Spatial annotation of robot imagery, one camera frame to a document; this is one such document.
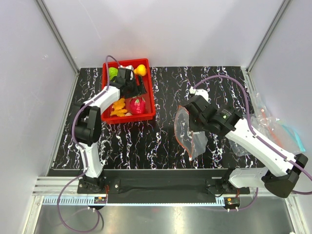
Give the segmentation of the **pink dragon fruit toy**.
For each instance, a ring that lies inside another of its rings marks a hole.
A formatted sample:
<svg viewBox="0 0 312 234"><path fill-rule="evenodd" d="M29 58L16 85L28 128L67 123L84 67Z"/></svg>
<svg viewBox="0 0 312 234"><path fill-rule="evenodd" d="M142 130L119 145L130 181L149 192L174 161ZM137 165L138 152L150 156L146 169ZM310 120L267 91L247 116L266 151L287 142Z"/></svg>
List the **pink dragon fruit toy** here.
<svg viewBox="0 0 312 234"><path fill-rule="evenodd" d="M142 96L131 98L129 105L132 115L140 115L146 112L146 101Z"/></svg>

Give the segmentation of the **clear bag orange zipper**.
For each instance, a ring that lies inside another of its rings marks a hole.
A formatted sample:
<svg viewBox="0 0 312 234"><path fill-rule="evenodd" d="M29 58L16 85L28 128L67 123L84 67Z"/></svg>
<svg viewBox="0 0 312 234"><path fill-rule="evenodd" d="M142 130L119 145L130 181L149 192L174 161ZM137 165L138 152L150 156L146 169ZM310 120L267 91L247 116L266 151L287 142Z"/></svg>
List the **clear bag orange zipper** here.
<svg viewBox="0 0 312 234"><path fill-rule="evenodd" d="M189 161L193 161L206 152L208 138L204 131L191 130L190 120L186 108L179 106L174 119L175 138L188 153Z"/></svg>

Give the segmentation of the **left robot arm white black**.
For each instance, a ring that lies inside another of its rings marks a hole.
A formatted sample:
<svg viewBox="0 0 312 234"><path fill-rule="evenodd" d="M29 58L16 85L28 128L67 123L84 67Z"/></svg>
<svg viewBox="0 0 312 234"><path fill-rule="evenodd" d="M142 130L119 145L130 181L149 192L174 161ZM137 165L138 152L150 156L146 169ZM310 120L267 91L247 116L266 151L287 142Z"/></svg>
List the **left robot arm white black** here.
<svg viewBox="0 0 312 234"><path fill-rule="evenodd" d="M103 167L98 155L98 140L101 135L101 115L110 106L112 116L124 117L128 113L126 99L146 94L143 81L136 80L133 66L119 66L117 75L93 98L78 105L72 124L72 139L79 147L83 162L83 173L79 186L94 193L100 193L105 186Z"/></svg>

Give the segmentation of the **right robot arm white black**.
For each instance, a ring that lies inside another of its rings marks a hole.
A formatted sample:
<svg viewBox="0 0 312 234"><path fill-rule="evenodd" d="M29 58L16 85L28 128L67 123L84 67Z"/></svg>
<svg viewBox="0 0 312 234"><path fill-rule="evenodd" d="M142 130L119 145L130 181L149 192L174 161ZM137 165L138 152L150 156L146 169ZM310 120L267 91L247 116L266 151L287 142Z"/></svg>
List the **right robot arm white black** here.
<svg viewBox="0 0 312 234"><path fill-rule="evenodd" d="M239 144L265 166L266 171L258 168L231 169L221 181L226 193L233 193L242 187L264 187L280 198L287 198L305 170L308 158L304 154L294 155L281 148L257 131L250 122L234 108L216 108L202 95L194 95L178 111L186 118L190 138L181 140L190 159L194 160L206 151L207 134Z"/></svg>

